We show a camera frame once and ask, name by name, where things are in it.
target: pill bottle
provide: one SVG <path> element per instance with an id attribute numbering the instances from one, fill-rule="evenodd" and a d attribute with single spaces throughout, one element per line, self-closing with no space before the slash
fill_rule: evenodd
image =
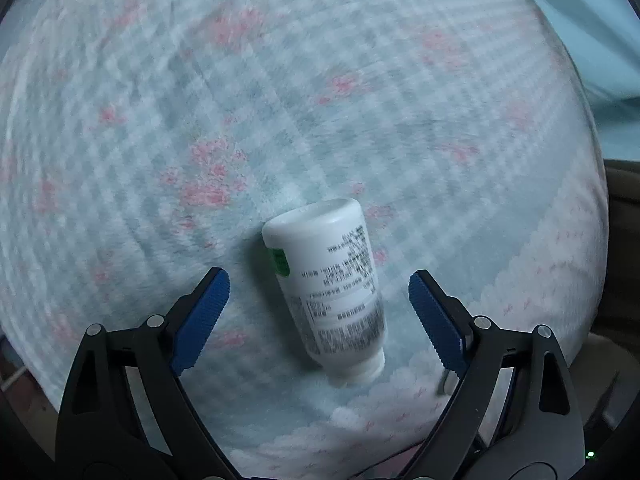
<path id="1" fill-rule="evenodd" d="M 306 351 L 336 386 L 385 366 L 385 316 L 362 208 L 338 198 L 269 220 L 262 238 Z"/>

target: white bottle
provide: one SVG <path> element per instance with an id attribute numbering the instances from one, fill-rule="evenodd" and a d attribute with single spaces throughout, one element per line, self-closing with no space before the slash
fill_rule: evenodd
<path id="1" fill-rule="evenodd" d="M 336 385 L 385 366 L 385 317 L 362 208 L 339 198 L 269 220 L 262 238 L 306 351 Z"/>

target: blue textured pad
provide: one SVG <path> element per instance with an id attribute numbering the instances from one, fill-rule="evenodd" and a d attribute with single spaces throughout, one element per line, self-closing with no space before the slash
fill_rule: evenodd
<path id="1" fill-rule="evenodd" d="M 222 269 L 204 291 L 184 321 L 174 341 L 174 357 L 171 368 L 176 376 L 191 368 L 204 347 L 209 334 L 229 299 L 229 275 Z"/>
<path id="2" fill-rule="evenodd" d="M 409 301 L 444 367 L 462 377 L 468 367 L 465 341 L 417 272 L 409 279 Z"/>

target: checkered pattern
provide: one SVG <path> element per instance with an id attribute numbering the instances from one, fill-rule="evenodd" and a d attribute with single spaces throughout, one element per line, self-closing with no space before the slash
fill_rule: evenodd
<path id="1" fill-rule="evenodd" d="M 17 0 L 0 36 L 0 321 L 54 405 L 89 324 L 163 313 L 210 266 L 231 298 L 182 381 L 246 476 L 343 478 L 428 434 L 442 370 L 417 269 L 579 347 L 606 190 L 530 0 Z M 388 321 L 382 377 L 343 390 L 260 239 L 337 196 L 366 212 Z"/>

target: green label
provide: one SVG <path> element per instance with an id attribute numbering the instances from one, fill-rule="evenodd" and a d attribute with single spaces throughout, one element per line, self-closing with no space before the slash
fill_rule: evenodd
<path id="1" fill-rule="evenodd" d="M 271 251 L 271 257 L 273 259 L 273 263 L 276 267 L 276 273 L 285 278 L 289 276 L 289 263 L 287 262 L 287 257 L 284 255 L 284 251 L 282 249 L 269 249 Z"/>

